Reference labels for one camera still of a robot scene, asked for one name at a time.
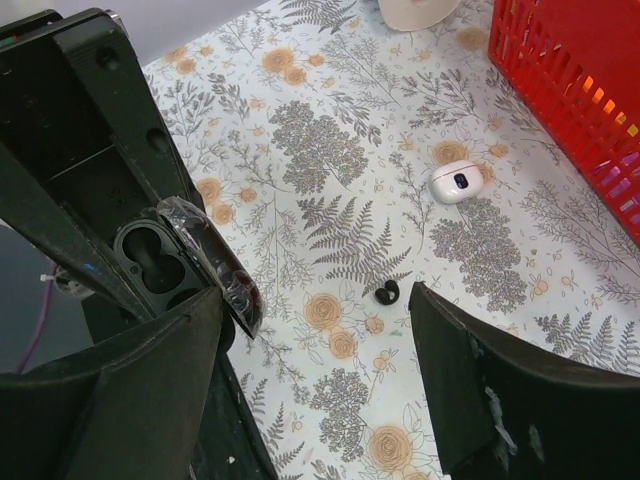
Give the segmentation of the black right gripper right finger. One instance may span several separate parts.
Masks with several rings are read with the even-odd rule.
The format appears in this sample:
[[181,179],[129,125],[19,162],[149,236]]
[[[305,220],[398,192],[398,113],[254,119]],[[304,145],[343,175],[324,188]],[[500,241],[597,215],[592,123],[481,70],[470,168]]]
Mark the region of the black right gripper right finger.
[[638,378],[536,347],[421,282],[408,306],[445,475],[638,478]]

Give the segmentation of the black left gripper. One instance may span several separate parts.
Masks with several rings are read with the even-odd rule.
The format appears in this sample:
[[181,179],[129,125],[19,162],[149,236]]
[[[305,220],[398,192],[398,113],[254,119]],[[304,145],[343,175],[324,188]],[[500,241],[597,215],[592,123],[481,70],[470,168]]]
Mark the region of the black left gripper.
[[99,9],[2,26],[1,219],[147,321],[155,314],[114,247],[149,205],[142,190],[154,204],[203,206],[124,30]]

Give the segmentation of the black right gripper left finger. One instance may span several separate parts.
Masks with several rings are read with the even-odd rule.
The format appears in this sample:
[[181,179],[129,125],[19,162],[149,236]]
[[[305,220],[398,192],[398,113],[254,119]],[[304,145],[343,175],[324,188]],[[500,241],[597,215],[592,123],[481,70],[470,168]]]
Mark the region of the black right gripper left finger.
[[208,288],[91,348],[2,374],[2,478],[187,478],[222,316]]

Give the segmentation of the black earbud charging case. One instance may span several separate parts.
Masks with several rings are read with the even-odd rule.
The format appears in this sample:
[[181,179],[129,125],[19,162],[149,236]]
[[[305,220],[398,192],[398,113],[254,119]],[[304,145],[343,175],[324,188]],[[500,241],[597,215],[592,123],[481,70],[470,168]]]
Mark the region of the black earbud charging case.
[[153,316],[208,288],[221,290],[224,312],[255,338],[263,302],[254,280],[207,215],[172,196],[120,228],[114,253]]

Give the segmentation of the white earbud charging case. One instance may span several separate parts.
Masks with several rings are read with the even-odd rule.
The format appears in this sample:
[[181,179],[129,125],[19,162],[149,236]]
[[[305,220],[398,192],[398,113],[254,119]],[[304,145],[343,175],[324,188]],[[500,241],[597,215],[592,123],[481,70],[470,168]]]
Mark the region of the white earbud charging case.
[[430,177],[430,190],[436,201],[445,205],[477,196],[484,188],[480,168],[468,160],[458,160],[436,169]]

